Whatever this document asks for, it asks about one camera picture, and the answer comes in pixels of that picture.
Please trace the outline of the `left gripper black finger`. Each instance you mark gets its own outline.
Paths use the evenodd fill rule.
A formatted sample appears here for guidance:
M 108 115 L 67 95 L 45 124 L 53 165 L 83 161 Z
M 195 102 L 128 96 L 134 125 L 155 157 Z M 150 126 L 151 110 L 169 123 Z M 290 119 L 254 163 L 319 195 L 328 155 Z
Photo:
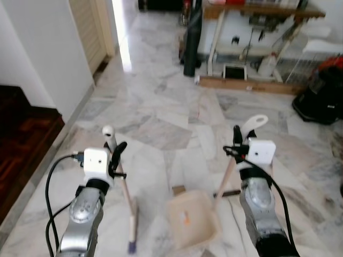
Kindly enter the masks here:
M 113 149 L 113 152 L 111 154 L 111 167 L 112 168 L 118 167 L 122 159 L 122 153 L 127 148 L 127 146 L 128 146 L 127 142 L 123 141 L 120 144 L 118 144 L 115 147 L 115 149 Z

